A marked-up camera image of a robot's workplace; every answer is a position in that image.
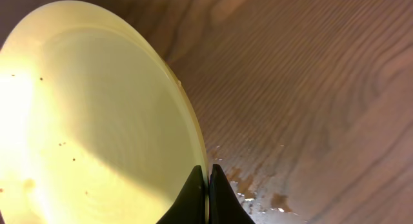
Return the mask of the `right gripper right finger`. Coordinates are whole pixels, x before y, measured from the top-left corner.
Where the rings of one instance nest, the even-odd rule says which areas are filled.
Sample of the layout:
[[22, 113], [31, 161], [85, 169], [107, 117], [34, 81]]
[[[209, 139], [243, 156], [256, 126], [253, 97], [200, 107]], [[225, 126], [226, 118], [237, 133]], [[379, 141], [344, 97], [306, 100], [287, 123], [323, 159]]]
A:
[[209, 224], [255, 224], [242, 208], [220, 165], [212, 165]]

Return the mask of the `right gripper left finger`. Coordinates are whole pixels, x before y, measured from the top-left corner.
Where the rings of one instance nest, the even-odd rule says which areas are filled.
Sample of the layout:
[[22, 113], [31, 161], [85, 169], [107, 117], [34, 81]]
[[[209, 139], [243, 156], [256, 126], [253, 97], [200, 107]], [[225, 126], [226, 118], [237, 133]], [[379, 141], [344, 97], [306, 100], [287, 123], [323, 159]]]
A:
[[206, 195], [201, 166], [195, 166], [176, 200], [157, 224], [205, 224]]

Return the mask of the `yellow plate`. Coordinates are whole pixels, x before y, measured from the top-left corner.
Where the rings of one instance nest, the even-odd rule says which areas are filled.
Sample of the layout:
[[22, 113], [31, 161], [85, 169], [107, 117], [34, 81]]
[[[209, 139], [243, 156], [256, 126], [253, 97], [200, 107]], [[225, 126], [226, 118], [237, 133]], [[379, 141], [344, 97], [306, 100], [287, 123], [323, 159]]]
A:
[[[201, 166], [194, 110], [126, 21], [83, 1], [27, 14], [1, 49], [1, 222], [157, 223]], [[206, 195], [206, 219], [208, 198]]]

